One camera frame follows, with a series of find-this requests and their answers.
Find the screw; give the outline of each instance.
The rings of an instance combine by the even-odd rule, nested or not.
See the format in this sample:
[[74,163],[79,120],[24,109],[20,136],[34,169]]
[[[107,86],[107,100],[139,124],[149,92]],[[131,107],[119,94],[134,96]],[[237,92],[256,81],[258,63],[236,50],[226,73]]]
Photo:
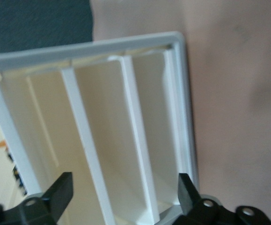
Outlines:
[[254,211],[249,209],[249,208],[243,208],[242,212],[248,216],[253,216],[254,215]]
[[33,205],[34,203],[36,203],[36,201],[35,201],[34,199],[32,199],[32,200],[26,202],[25,205],[26,205],[26,206],[31,206],[31,205]]
[[205,201],[203,202],[203,204],[204,204],[204,206],[207,206],[207,207],[212,207],[212,206],[213,206],[213,202],[210,201],[210,200],[205,200]]

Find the dark green carpet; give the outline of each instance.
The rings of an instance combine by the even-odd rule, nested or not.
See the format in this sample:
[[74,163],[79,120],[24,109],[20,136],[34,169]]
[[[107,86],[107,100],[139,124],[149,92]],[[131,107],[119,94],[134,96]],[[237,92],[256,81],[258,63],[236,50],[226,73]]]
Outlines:
[[0,0],[0,53],[92,41],[89,0]]

